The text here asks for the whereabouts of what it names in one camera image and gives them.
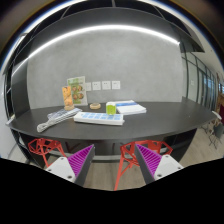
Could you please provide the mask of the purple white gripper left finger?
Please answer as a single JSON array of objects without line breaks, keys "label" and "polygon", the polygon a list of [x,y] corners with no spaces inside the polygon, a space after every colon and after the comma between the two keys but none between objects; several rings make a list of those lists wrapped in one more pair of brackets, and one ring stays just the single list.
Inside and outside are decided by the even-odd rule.
[{"label": "purple white gripper left finger", "polygon": [[95,146],[90,145],[68,158],[59,157],[46,168],[46,171],[75,183],[78,186],[83,186],[94,156]]}]

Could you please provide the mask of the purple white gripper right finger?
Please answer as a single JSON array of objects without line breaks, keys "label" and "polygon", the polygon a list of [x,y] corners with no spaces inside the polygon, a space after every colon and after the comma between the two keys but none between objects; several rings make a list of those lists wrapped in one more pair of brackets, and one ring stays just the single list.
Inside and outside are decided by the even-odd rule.
[{"label": "purple white gripper right finger", "polygon": [[146,184],[183,169],[183,166],[169,154],[160,155],[139,144],[135,145],[135,156]]}]

